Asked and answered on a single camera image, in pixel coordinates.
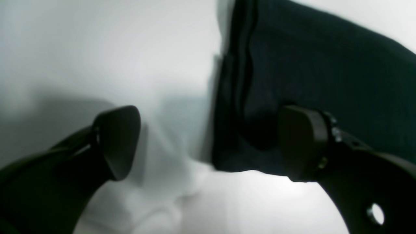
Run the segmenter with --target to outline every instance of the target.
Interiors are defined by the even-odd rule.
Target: white background
[[[297,0],[416,51],[412,0]],[[145,125],[127,180],[104,185],[75,233],[347,233],[318,184],[213,172],[212,90],[227,0],[0,2],[0,167],[94,116],[136,105]]]

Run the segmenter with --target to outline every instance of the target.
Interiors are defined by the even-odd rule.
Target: dark cloth
[[[285,175],[277,112],[297,104],[416,162],[416,55],[336,16],[287,0],[236,0],[215,103],[216,169]]]

